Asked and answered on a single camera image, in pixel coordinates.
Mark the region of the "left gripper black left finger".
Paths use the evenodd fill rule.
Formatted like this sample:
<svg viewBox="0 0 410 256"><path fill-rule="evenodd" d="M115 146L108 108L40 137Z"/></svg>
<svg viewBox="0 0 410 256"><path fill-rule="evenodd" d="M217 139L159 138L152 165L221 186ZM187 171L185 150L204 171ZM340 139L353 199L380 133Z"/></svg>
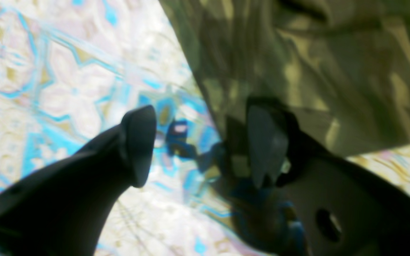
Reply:
<svg viewBox="0 0 410 256"><path fill-rule="evenodd" d="M0 256L92 256L117 199L147 182L156 127L153 106L130 110L0 193Z"/></svg>

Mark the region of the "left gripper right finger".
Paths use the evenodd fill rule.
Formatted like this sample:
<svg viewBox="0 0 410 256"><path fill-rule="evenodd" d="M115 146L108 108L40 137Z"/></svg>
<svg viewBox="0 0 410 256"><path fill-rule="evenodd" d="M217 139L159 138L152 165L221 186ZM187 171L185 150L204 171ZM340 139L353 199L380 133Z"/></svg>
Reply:
<svg viewBox="0 0 410 256"><path fill-rule="evenodd" d="M314 256L410 256L410 196L322 146L271 98L226 117L226 144L252 186L292 203Z"/></svg>

